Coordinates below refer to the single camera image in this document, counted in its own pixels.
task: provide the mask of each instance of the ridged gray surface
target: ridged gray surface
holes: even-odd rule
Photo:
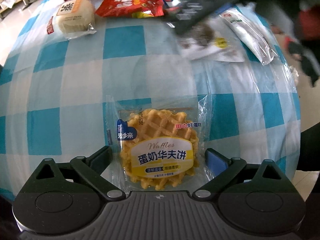
[[[63,236],[23,232],[23,240],[300,240],[295,234],[250,236],[226,224],[208,202],[186,192],[132,192],[108,203],[87,227]]]

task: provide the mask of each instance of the blue checkered tablecloth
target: blue checkered tablecloth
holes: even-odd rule
[[[0,188],[14,198],[43,158],[68,162],[108,144],[106,97],[122,105],[212,94],[205,147],[249,163],[269,158],[292,179],[300,150],[300,107],[288,65],[262,66],[237,39],[243,63],[189,62],[159,19],[99,18],[97,33],[66,40],[46,33],[63,0],[44,0],[21,30],[0,76]],[[248,18],[268,28],[249,9]],[[223,27],[226,38],[234,33]]]

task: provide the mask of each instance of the brand logo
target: brand logo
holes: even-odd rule
[[[156,198],[157,198],[157,199],[162,199],[162,198],[164,198],[164,195],[158,194],[158,195],[156,195]]]

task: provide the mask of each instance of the clear plastic package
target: clear plastic package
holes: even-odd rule
[[[290,68],[290,72],[294,81],[295,86],[298,85],[299,83],[299,72],[297,71],[297,69],[294,66],[289,66]]]
[[[159,98],[156,107],[121,106],[110,100],[106,126],[113,126],[109,140],[114,150],[111,182],[125,192],[192,191],[212,179],[204,161],[211,100],[210,95],[200,100]]]
[[[262,65],[267,65],[273,60],[276,53],[269,46],[261,30],[236,8],[230,8],[220,16],[239,39],[248,46]]]
[[[57,12],[49,20],[47,33],[51,34],[59,29],[68,40],[94,34],[97,1],[99,4],[99,0],[68,0],[59,5]]]
[[[209,17],[179,38],[180,54],[189,60],[214,55],[214,60],[244,62],[241,50],[219,32],[221,19]]]

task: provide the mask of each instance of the red snack bag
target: red snack bag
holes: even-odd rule
[[[104,0],[96,14],[101,17],[155,17],[164,15],[162,6],[162,0]]]

